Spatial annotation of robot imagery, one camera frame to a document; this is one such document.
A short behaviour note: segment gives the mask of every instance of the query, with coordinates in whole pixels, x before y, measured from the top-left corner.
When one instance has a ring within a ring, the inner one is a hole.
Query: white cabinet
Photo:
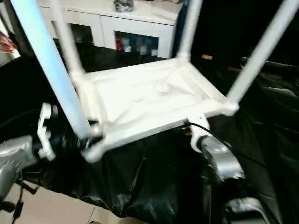
[[[180,4],[140,0],[133,12],[118,13],[112,0],[60,0],[60,3],[77,42],[125,50],[126,39],[132,51],[140,51],[137,45],[142,45],[147,54],[171,57]],[[39,0],[39,5],[50,35],[57,38],[49,1]]]
[[[116,49],[115,32],[119,31],[127,34],[129,33],[147,37],[156,37],[158,39],[158,56],[164,58],[171,57],[172,43],[175,32],[174,26],[109,16],[102,16],[101,18],[105,47]]]
[[[58,38],[55,19],[51,8],[40,7],[46,26],[52,38]],[[92,43],[104,47],[99,15],[64,10],[64,19],[70,24],[75,41]]]

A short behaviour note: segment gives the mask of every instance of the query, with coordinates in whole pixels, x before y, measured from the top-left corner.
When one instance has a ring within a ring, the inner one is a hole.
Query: white plastic bracket
[[[45,119],[50,119],[51,114],[51,105],[43,103],[42,110],[39,115],[37,128],[37,135],[43,147],[38,151],[38,154],[41,158],[47,157],[48,160],[53,160],[56,157],[49,141],[49,138],[51,137],[51,132],[48,132],[47,127],[43,125]]]

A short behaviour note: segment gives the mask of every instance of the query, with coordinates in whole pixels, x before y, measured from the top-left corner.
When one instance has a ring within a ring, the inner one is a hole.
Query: black garbage bag
[[[88,72],[158,59],[127,57],[127,53],[103,48],[79,52]],[[0,71],[6,85],[1,89],[6,109],[0,121],[0,140],[35,134],[42,102],[58,104],[38,62],[21,58]],[[207,69],[202,73],[223,93],[234,80],[228,77],[236,75]],[[298,213],[299,104],[294,96],[264,89],[265,83],[277,87],[280,82],[274,85],[272,80],[259,78],[235,116],[218,116],[209,122],[211,129],[233,146],[257,197],[273,217],[293,223]],[[191,149],[190,136],[176,128],[109,151],[94,164],[69,150],[54,161],[44,160],[26,169],[24,177],[119,217],[148,223],[182,223],[188,217],[189,223],[206,223],[214,185],[206,167],[201,155]]]

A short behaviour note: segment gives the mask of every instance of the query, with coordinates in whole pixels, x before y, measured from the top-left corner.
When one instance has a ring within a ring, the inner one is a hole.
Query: wire
[[[229,148],[230,150],[232,149],[232,147],[226,143],[224,140],[220,139],[214,132],[212,132],[211,130],[201,126],[201,125],[198,125],[198,124],[195,124],[195,123],[192,123],[192,122],[185,122],[185,125],[193,125],[193,126],[196,126],[196,127],[199,127],[201,128],[202,130],[205,130],[206,132],[208,132],[209,134],[211,134],[213,137],[215,137],[219,142],[221,142],[223,145],[225,145],[227,148]]]
[[[20,196],[19,196],[19,200],[18,200],[17,204],[15,205],[12,224],[14,224],[15,221],[21,216],[21,212],[22,212],[23,205],[24,205],[24,203],[22,202],[23,191],[24,191],[22,171],[20,171],[20,181],[21,181],[21,183],[20,183]]]
[[[26,115],[29,115],[29,114],[33,114],[33,113],[36,113],[36,112],[40,112],[41,110],[38,110],[38,109],[33,109],[33,110],[28,110],[28,111],[25,111],[25,112],[22,112],[22,113],[19,113],[19,114],[16,114],[14,116],[12,116],[10,119],[6,120],[5,122],[1,123],[0,124],[0,129],[3,128],[4,126],[8,125],[9,123],[23,117],[23,116],[26,116]]]

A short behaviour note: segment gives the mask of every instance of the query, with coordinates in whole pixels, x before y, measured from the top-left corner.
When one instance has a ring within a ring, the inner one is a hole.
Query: tile floor
[[[14,185],[6,201],[17,202],[20,187]],[[24,190],[22,215],[15,224],[145,224],[134,218],[118,218],[110,211],[63,194],[40,188],[35,195]],[[11,224],[13,213],[0,211],[0,223]]]

